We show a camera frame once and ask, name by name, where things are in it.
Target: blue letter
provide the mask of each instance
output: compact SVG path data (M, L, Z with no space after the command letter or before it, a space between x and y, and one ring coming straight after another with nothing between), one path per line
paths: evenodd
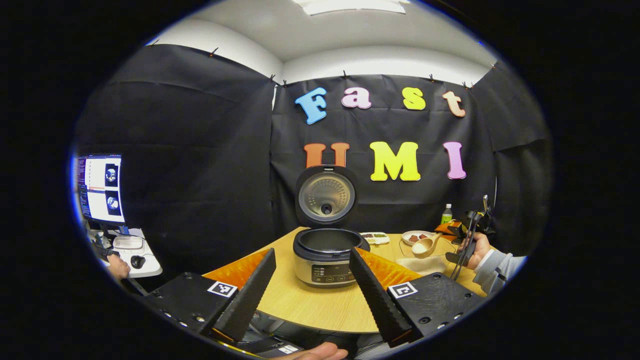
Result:
M296 104L300 104L302 110L307 113L307 124L309 125L324 119L326 116L326 111L318 109L318 107L326 108L326 101L324 101L322 95L326 95L326 90L324 88L316 88L296 99Z

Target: computer mouse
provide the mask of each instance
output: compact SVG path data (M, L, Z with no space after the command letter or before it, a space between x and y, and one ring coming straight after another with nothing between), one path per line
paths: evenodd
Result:
M131 256L131 266L133 266L133 268L135 269L139 269L142 267L142 265L145 264L145 258L143 258L142 256L138 256L138 255L133 255Z

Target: open lid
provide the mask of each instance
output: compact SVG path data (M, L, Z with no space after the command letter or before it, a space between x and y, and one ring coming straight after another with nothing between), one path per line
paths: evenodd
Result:
M357 205L356 177L345 167L309 167L296 184L296 215L308 227L342 224Z

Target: black curtain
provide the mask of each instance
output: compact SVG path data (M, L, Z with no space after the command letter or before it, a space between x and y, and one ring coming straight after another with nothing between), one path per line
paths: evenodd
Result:
M345 89L369 91L372 106L347 108ZM327 112L311 125L295 103L300 96L322 87ZM402 90L419 88L423 110L409 110ZM442 95L453 91L461 99L464 117L455 116ZM542 234L548 213L551 163L548 133L540 109L524 84L498 63L472 88L410 76L337 76L279 86L271 127L271 177L276 235L299 222L295 214L295 185L306 167L304 146L326 146L323 163L334 163L332 143L346 142L346 167L358 179L358 207L344 225L356 231L402 233L433 230L447 203L455 218L470 209L482 209L482 196L495 201L493 244L517 256L528 254ZM398 177L372 181L372 142L387 142L397 153L403 142L415 142L419 181ZM449 179L445 142L462 144L464 179Z
M274 240L275 83L179 45L144 47L89 98L79 153L122 153L122 209L165 276L206 272Z

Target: ceiling light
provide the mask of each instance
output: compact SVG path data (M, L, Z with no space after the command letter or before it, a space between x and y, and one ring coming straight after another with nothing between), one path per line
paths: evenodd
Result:
M405 13L400 0L293 0L309 15L344 10L380 10Z

